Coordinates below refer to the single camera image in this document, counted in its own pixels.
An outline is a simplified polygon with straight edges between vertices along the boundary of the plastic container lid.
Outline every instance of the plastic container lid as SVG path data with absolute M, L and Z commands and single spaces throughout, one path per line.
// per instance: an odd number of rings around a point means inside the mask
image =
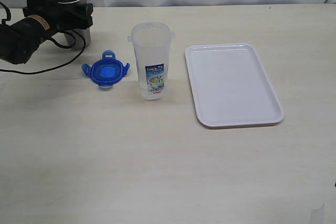
M 126 76 L 130 68 L 129 63 L 124 66 L 122 62 L 115 59 L 115 56 L 113 51 L 106 50 L 101 60 L 94 63 L 92 67 L 88 64 L 82 65 L 82 70 L 100 88 L 110 88 Z

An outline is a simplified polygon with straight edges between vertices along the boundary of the white table surface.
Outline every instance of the white table surface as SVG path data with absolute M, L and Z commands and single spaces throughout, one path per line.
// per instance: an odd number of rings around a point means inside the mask
M 306 224 L 323 202 L 324 223 L 336 222 L 336 5 L 96 8 L 93 18 L 92 44 L 70 66 L 5 75 L 0 223 Z M 156 101 L 138 94 L 127 42 L 151 20 L 176 34 L 167 95 Z M 198 123 L 184 50 L 232 42 L 256 47 L 281 124 Z M 106 49 L 131 69 L 102 92 L 80 66 Z M 46 42 L 26 65 L 0 67 L 40 70 L 73 55 Z

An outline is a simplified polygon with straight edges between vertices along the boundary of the bottle label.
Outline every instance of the bottle label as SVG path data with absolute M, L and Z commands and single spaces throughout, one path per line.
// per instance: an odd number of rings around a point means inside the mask
M 164 65 L 146 66 L 145 68 L 148 92 L 152 94 L 161 93 L 164 88 Z

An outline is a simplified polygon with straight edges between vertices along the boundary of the stainless steel cup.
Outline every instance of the stainless steel cup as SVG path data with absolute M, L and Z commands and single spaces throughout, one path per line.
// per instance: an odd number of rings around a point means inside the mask
M 86 0 L 57 0 L 57 2 L 59 4 L 62 5 L 82 5 L 82 4 L 86 4 Z M 90 35 L 90 28 L 87 28 L 85 30 L 83 29 L 75 29 L 76 32 L 78 32 L 80 35 L 82 35 L 85 39 L 86 42 L 86 46 L 88 46 L 91 42 L 91 35 Z M 83 47 L 83 40 L 81 37 L 79 37 L 77 34 L 75 34 L 72 31 L 68 31 L 69 33 L 73 34 L 74 37 L 76 38 L 76 43 L 74 45 L 74 47 L 72 48 L 73 50 L 80 50 Z M 65 39 L 67 40 L 67 43 L 69 45 L 72 45 L 74 43 L 74 39 L 69 36 L 64 34 Z

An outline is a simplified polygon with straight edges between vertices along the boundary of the tray rim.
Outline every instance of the tray rim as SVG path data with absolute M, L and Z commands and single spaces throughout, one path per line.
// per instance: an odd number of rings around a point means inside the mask
M 255 120 L 255 121 L 251 121 L 251 122 L 235 122 L 235 123 L 225 123 L 225 124 L 213 124 L 213 123 L 209 123 L 209 122 L 205 122 L 202 117 L 200 116 L 200 105 L 197 101 L 196 95 L 193 92 L 193 84 L 192 84 L 192 75 L 191 75 L 191 71 L 190 71 L 190 51 L 191 49 L 194 48 L 205 48 L 205 47 L 229 47 L 229 46 L 247 46 L 250 47 L 251 50 L 254 52 L 256 59 L 259 63 L 259 66 L 261 68 L 262 74 L 265 77 L 265 80 L 267 81 L 268 86 L 270 87 L 271 93 L 279 107 L 280 113 L 279 116 L 275 119 L 272 120 Z M 187 70 L 188 70 L 188 77 L 189 77 L 189 83 L 191 86 L 191 91 L 192 91 L 192 95 L 193 95 L 193 101 L 194 101 L 194 105 L 195 105 L 195 111 L 196 111 L 196 116 L 198 118 L 198 120 L 200 121 L 200 123 L 202 123 L 204 126 L 208 127 L 208 128 L 219 128 L 219 127 L 244 127 L 244 126 L 270 126 L 270 125 L 275 125 L 277 123 L 280 123 L 284 118 L 285 118 L 285 113 L 283 111 L 283 108 L 281 106 L 280 100 L 275 92 L 275 89 L 267 75 L 266 69 L 264 68 L 264 65 L 262 64 L 259 54 L 257 53 L 257 50 L 255 49 L 255 47 L 249 43 L 228 43 L 228 44 L 203 44 L 203 45 L 192 45 L 189 46 L 185 49 L 184 51 L 184 56 L 186 59 L 186 65 L 187 65 Z

